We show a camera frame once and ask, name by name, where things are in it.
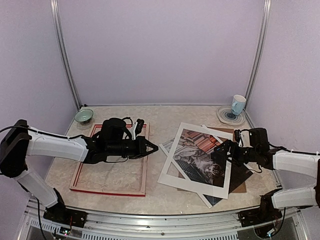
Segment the red wooden picture frame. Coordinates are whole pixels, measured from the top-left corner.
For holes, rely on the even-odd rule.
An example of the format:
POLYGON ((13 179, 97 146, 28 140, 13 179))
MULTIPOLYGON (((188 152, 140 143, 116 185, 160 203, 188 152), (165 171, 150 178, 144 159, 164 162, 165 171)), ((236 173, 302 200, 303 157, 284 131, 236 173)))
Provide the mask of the red wooden picture frame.
POLYGON ((97 164, 78 163, 69 189, 73 192, 145 197, 148 157, 127 159, 109 156, 106 162, 97 164))

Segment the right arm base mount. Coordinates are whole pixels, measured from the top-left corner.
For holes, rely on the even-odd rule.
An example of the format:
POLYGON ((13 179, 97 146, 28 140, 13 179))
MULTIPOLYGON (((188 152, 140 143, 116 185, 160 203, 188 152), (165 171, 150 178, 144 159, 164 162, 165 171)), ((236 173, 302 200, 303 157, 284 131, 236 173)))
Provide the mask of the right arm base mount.
POLYGON ((242 227, 249 227, 281 219, 283 215, 274 207, 272 196, 266 194, 261 197, 259 207, 240 211, 238 217, 242 227))

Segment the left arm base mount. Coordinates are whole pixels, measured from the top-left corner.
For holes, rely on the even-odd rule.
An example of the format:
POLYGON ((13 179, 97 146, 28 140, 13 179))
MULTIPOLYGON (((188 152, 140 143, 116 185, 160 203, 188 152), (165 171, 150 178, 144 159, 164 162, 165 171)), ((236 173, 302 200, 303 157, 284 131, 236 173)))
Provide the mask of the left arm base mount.
POLYGON ((57 203, 45 209, 43 218, 70 227, 83 228, 87 220, 87 215, 88 213, 85 211, 67 208, 64 204, 57 203))

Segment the cat and books photo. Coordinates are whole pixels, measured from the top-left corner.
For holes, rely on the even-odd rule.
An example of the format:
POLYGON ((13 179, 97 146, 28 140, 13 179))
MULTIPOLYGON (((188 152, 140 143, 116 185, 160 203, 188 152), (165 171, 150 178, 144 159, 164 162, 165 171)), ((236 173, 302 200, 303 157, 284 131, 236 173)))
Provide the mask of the cat and books photo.
POLYGON ((214 148, 233 138, 230 129, 213 129, 210 131, 192 130, 185 127, 178 131, 178 141, 173 139, 160 145, 167 154, 172 153, 172 163, 181 171, 180 177, 193 183, 212 185, 226 189, 226 174, 211 159, 214 148))

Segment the white mat board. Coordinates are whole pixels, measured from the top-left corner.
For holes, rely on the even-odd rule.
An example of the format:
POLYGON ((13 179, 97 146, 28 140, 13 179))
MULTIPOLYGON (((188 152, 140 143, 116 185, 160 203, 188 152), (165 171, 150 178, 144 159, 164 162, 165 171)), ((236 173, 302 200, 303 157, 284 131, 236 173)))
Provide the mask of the white mat board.
MULTIPOLYGON (((177 139, 177 134, 179 133, 179 130, 181 128, 186 128, 186 129, 191 129, 195 131, 205 131, 205 132, 212 132, 212 128, 208 127, 203 127, 199 125, 193 125, 189 123, 180 123, 179 128, 177 130, 177 133, 175 135, 174 141, 178 142, 179 140, 177 139)), ((230 188, 230 178, 231 178, 231 170, 228 170, 229 173, 225 175, 225 187, 226 189, 223 190, 219 187, 214 187, 212 185, 206 185, 203 183, 196 183, 192 182, 190 180, 187 180, 185 178, 180 177, 180 170, 178 169, 177 166, 174 166, 173 164, 173 157, 172 153, 170 152, 167 155, 167 158, 165 160, 164 166, 161 170, 158 182, 170 187, 175 187, 178 189, 190 191, 190 192, 195 192, 199 193, 201 195, 207 195, 207 196, 212 196, 212 197, 217 197, 220 199, 227 199, 229 196, 229 188, 230 188)))

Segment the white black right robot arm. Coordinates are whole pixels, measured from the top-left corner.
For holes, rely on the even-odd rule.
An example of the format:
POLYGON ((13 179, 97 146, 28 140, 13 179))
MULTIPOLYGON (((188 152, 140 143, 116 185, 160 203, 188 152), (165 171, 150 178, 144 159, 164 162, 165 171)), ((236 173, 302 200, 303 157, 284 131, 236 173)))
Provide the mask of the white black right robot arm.
POLYGON ((235 166, 255 163, 260 168, 286 173, 295 177, 308 178, 305 185, 294 180, 286 188, 274 190, 260 198, 260 206, 256 210, 256 218, 266 222, 276 210, 287 207, 308 208, 320 205, 320 155, 296 150, 270 143, 265 128, 245 130, 249 145, 242 146, 243 130, 235 130, 235 140, 225 140, 215 147, 212 157, 227 161, 235 166))

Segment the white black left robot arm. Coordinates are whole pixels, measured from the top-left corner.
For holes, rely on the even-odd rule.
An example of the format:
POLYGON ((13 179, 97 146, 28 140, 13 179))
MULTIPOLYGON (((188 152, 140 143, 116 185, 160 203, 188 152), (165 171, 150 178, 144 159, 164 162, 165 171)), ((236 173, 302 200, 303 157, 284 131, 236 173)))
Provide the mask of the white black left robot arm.
POLYGON ((92 136, 57 135, 40 131, 24 119, 1 129, 7 132, 0 142, 0 172, 15 179, 27 192, 34 195, 57 221, 70 218, 70 211, 57 190, 26 163, 28 156, 46 156, 73 160, 88 165, 107 162, 108 157, 141 159, 158 151, 158 146, 141 135, 144 121, 138 119, 127 128, 125 119, 110 118, 92 136))

